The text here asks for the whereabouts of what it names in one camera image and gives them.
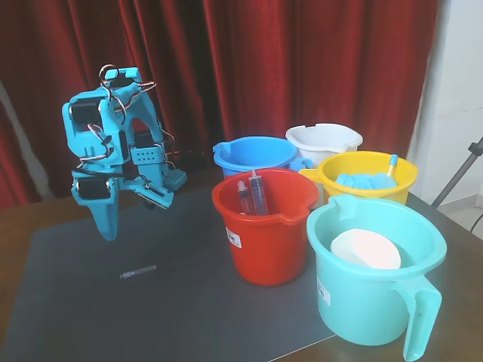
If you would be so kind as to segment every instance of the white label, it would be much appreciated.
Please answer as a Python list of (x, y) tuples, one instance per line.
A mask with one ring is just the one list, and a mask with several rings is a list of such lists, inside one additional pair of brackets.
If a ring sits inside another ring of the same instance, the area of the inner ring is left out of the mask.
[(231, 232), (230, 230), (228, 230), (228, 228), (226, 228), (226, 234), (228, 235), (228, 240), (230, 243), (232, 243), (236, 247), (239, 247), (240, 249), (242, 248), (242, 241), (237, 234)]
[(331, 306), (331, 294), (325, 287), (322, 285), (320, 280), (317, 277), (317, 290), (318, 294), (321, 295), (322, 299), (324, 300), (325, 304), (327, 304), (329, 307)]

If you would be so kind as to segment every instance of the plastic container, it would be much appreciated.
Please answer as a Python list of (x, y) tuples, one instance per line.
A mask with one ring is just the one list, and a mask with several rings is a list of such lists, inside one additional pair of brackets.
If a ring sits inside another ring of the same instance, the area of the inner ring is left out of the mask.
[[(336, 257), (331, 242), (350, 229), (388, 238), (401, 254), (401, 268), (366, 268)], [(307, 234), (316, 254), (318, 311), (327, 327), (358, 345), (384, 345), (407, 327), (403, 357), (420, 358), (441, 305), (440, 292), (424, 277), (446, 255), (436, 227), (393, 201), (340, 195), (309, 216)]]
[(214, 206), (223, 216), (238, 273), (260, 285), (282, 284), (298, 276), (306, 262), (306, 220), (318, 199), (314, 183), (281, 168), (258, 170), (269, 215), (241, 215), (238, 181), (250, 173), (228, 177), (213, 190)]
[(332, 240), (331, 253), (367, 268), (401, 268), (398, 248), (388, 238), (369, 230), (350, 229), (338, 235)]
[(309, 159), (297, 157), (297, 147), (282, 138), (238, 138), (218, 143), (213, 147), (213, 152), (214, 163), (223, 168), (224, 176), (269, 167), (294, 171), (312, 167)]
[(351, 194), (362, 198), (385, 198), (406, 204), (409, 188), (416, 181), (417, 167), (403, 158), (398, 158), (398, 163), (392, 173), (392, 178), (398, 185), (391, 189), (354, 189), (335, 182), (341, 173), (349, 175), (387, 173), (391, 157), (387, 153), (369, 151), (340, 153), (323, 161), (318, 168), (300, 170), (300, 173), (324, 186), (325, 204), (329, 197), (340, 194)]
[[(326, 158), (342, 152), (357, 151), (362, 136), (341, 124), (317, 123), (315, 126), (296, 126), (287, 130), (285, 137), (297, 147), (300, 157), (312, 161), (318, 167)], [(317, 185), (320, 194), (315, 208), (324, 204), (324, 187)]]

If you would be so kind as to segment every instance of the red bucket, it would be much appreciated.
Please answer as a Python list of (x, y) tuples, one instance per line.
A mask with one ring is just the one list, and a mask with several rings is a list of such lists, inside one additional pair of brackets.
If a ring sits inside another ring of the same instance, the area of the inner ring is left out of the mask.
[(282, 168), (257, 170), (262, 176), (269, 215), (241, 215), (238, 181), (249, 185), (250, 173), (239, 173), (213, 190), (214, 206), (225, 220), (238, 273), (260, 285), (282, 284), (300, 274), (306, 261), (306, 221), (318, 200), (315, 183)]

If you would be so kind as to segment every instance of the robotic arm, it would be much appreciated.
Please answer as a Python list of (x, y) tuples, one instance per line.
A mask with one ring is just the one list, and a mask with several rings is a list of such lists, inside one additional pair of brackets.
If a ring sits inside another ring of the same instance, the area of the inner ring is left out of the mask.
[[(117, 235), (121, 190), (167, 208), (186, 174), (168, 166), (164, 131), (146, 93), (155, 83), (143, 83), (137, 68), (108, 65), (99, 76), (101, 86), (74, 96), (62, 115), (69, 148), (81, 161), (72, 172), (72, 195), (89, 207), (100, 233), (111, 241)], [(149, 132), (134, 133), (135, 118)], [(122, 165), (131, 160), (138, 173), (123, 172)]]

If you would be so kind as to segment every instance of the bucket rim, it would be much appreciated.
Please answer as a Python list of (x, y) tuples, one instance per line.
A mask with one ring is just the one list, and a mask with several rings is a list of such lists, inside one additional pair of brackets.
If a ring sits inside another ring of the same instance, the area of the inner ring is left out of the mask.
[[(270, 141), (275, 141), (279, 143), (283, 143), (287, 145), (290, 148), (291, 155), (289, 157), (283, 158), (280, 160), (280, 162), (277, 163), (271, 163), (271, 164), (258, 164), (258, 165), (244, 165), (244, 164), (233, 164), (232, 162), (228, 162), (224, 158), (221, 157), (221, 150), (225, 145), (232, 145), (234, 143), (241, 143), (241, 142), (246, 142), (248, 140), (270, 140)], [(218, 166), (225, 168), (227, 170), (232, 170), (236, 172), (246, 172), (246, 171), (251, 171), (251, 170), (259, 170), (262, 168), (277, 168), (277, 167), (283, 167), (287, 164), (290, 164), (296, 157), (297, 157), (297, 147), (290, 143), (290, 141), (285, 140), (283, 138), (278, 138), (278, 137), (268, 137), (268, 136), (247, 136), (247, 137), (241, 137), (237, 138), (235, 140), (231, 141), (226, 141), (226, 142), (220, 142), (216, 144), (213, 147), (213, 152), (214, 152), (214, 163), (217, 164)]]
[[(325, 126), (329, 124), (330, 126), (336, 126), (340, 128), (344, 128), (349, 130), (353, 135), (355, 136), (355, 140), (351, 142), (346, 142), (340, 147), (335, 147), (335, 146), (311, 146), (311, 145), (306, 145), (305, 143), (301, 143), (299, 140), (297, 140), (294, 136), (292, 136), (292, 132), (296, 129), (300, 128), (317, 128), (321, 126)], [(343, 124), (337, 124), (337, 123), (316, 123), (313, 126), (306, 126), (306, 125), (300, 125), (300, 126), (295, 126), (292, 128), (289, 128), (287, 132), (285, 132), (285, 138), (289, 140), (294, 146), (296, 146), (299, 149), (303, 149), (304, 151), (313, 151), (313, 152), (335, 152), (335, 153), (341, 153), (341, 152), (347, 152), (347, 149), (352, 148), (352, 147), (359, 147), (362, 142), (364, 141), (362, 138), (362, 135), (359, 132), (356, 132), (350, 127), (344, 126)]]
[(313, 183), (306, 177), (299, 175), (297, 172), (294, 172), (292, 170), (287, 170), (285, 168), (270, 167), (270, 168), (257, 170), (257, 174), (261, 176), (263, 176), (264, 173), (271, 173), (271, 172), (285, 173), (290, 175), (296, 175), (295, 177), (302, 177), (300, 181), (302, 183), (305, 183), (303, 187), (306, 189), (313, 190), (313, 192), (310, 193), (311, 195), (308, 195), (305, 200), (299, 203), (300, 212), (297, 213), (296, 216), (287, 216), (283, 213), (274, 213), (266, 216), (241, 215), (240, 213), (236, 213), (235, 211), (231, 211), (228, 207), (225, 207), (221, 202), (221, 197), (220, 197), (223, 187), (227, 183), (238, 183), (239, 179), (243, 178), (248, 174), (245, 172), (237, 173), (236, 175), (230, 176), (228, 179), (225, 179), (224, 181), (222, 181), (221, 183), (219, 183), (213, 188), (211, 197), (213, 199), (215, 208), (218, 210), (218, 212), (222, 215), (223, 218), (229, 217), (238, 222), (240, 221), (248, 222), (250, 223), (251, 226), (264, 226), (264, 225), (274, 224), (277, 222), (281, 222), (288, 226), (295, 226), (300, 224), (302, 221), (304, 221), (304, 219), (306, 219), (309, 216), (310, 208), (314, 206), (318, 201), (319, 194), (318, 194), (317, 186), (315, 186), (315, 183)]
[[(347, 262), (336, 257), (330, 250), (328, 250), (321, 244), (319, 239), (317, 239), (315, 235), (315, 224), (322, 214), (327, 213), (329, 210), (337, 207), (337, 202), (344, 202), (344, 199), (350, 200), (350, 202), (355, 201), (358, 203), (375, 203), (381, 204), (384, 207), (395, 207), (405, 213), (409, 213), (411, 217), (418, 218), (419, 221), (424, 223), (430, 229), (435, 239), (435, 250), (431, 253), (431, 255), (429, 255), (423, 261), (417, 263), (416, 265), (390, 270), (365, 268), (363, 266), (355, 265), (351, 262)], [(357, 198), (354, 195), (334, 196), (329, 199), (329, 203), (327, 205), (313, 211), (309, 215), (309, 218), (307, 220), (307, 236), (310, 245), (312, 246), (315, 253), (323, 255), (326, 259), (325, 262), (329, 261), (333, 264), (336, 264), (345, 272), (348, 272), (352, 276), (359, 279), (370, 278), (372, 280), (378, 281), (398, 281), (401, 279), (412, 278), (418, 275), (424, 275), (428, 271), (440, 265), (445, 260), (446, 253), (448, 251), (448, 246), (441, 232), (426, 217), (419, 214), (418, 212), (395, 201), (384, 200), (380, 198)]]
[(327, 164), (328, 161), (333, 161), (334, 159), (337, 159), (347, 154), (352, 154), (355, 152), (357, 152), (358, 154), (364, 154), (364, 155), (385, 155), (385, 156), (388, 156), (389, 158), (391, 157), (389, 153), (375, 152), (375, 151), (349, 151), (349, 152), (333, 155), (323, 160), (323, 162), (321, 162), (320, 165), (317, 167), (317, 176), (321, 180), (321, 183), (324, 186), (331, 187), (332, 189), (336, 189), (337, 191), (342, 192), (344, 194), (359, 195), (365, 198), (381, 198), (383, 196), (392, 195), (401, 191), (405, 191), (406, 189), (409, 189), (416, 182), (416, 178), (418, 174), (417, 166), (415, 164), (412, 164), (408, 160), (405, 160), (404, 158), (398, 158), (398, 162), (404, 162), (408, 164), (409, 168), (411, 168), (415, 173), (414, 178), (411, 181), (408, 181), (406, 183), (398, 184), (396, 187), (392, 187), (391, 189), (377, 189), (377, 190), (355, 189), (353, 187), (340, 185), (335, 181), (332, 181), (331, 179), (329, 179), (327, 176), (325, 176), (325, 173), (322, 171), (322, 169), (324, 168), (324, 166)]

